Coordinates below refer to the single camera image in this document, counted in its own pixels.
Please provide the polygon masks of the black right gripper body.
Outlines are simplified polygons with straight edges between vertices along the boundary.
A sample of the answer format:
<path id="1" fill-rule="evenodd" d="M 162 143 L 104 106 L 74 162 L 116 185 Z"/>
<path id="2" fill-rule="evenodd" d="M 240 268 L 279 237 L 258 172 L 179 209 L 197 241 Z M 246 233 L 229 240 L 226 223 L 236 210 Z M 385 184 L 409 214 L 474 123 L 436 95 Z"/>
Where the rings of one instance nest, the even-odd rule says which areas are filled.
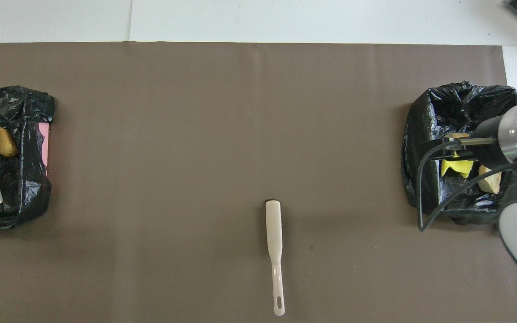
<path id="1" fill-rule="evenodd" d="M 491 139 L 490 143 L 472 146 L 474 157 L 489 169 L 504 166 L 509 163 L 498 140 L 500 122 L 503 116 L 486 119 L 472 133 L 472 139 Z"/>

